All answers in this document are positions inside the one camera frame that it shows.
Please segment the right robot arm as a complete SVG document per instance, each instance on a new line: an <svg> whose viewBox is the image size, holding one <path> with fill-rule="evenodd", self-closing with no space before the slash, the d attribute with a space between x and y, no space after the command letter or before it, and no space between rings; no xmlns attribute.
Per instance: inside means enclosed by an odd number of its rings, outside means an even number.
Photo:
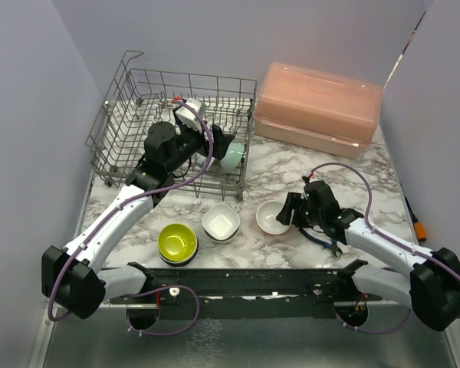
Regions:
<svg viewBox="0 0 460 368"><path fill-rule="evenodd" d="M358 248L387 269L355 261L342 269L338 294L353 300L369 294L401 304L427 327L444 331L460 319L460 261L447 248L433 251L381 232L355 209L342 208L324 181L287 194L276 219L297 228L319 227L333 241Z"/></svg>

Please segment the celadon green bowl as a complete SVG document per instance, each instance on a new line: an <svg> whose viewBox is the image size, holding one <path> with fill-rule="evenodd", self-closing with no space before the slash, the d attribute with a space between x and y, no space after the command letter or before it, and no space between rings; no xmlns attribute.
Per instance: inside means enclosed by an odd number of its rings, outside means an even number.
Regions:
<svg viewBox="0 0 460 368"><path fill-rule="evenodd" d="M245 146L240 143L230 143L226 154L220 160L220 166L225 173L232 173L244 156Z"/></svg>

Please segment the blue floral bowl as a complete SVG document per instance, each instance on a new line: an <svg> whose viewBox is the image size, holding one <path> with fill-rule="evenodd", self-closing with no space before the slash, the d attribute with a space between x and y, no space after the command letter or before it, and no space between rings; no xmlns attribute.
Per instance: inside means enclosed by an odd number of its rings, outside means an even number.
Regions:
<svg viewBox="0 0 460 368"><path fill-rule="evenodd" d="M196 154L194 155L194 157L195 157L195 168L197 168L197 169L201 169L202 167L204 167L205 164L206 164L206 161L208 160L207 157L205 157L205 156L203 156L203 155L201 155L201 154L199 154L199 153L196 153ZM214 163L214 161L215 161L215 158L214 158L214 157L212 157L212 158L209 160L208 169L212 166L212 164Z"/></svg>

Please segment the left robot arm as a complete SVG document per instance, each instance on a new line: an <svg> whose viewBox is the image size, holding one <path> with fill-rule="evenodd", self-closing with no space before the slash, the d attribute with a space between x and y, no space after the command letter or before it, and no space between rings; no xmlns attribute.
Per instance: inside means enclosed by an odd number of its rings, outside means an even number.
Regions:
<svg viewBox="0 0 460 368"><path fill-rule="evenodd" d="M41 290L48 297L48 317L59 304L80 319L91 316L105 301L130 295L148 301L154 284L140 265L105 270L104 262L124 235L154 209L166 193L179 188L173 173L195 153L207 160L225 156L234 137L220 126L194 130L177 119L159 121L148 129L144 154L117 197L91 226L63 248L49 247L41 258Z"/></svg>

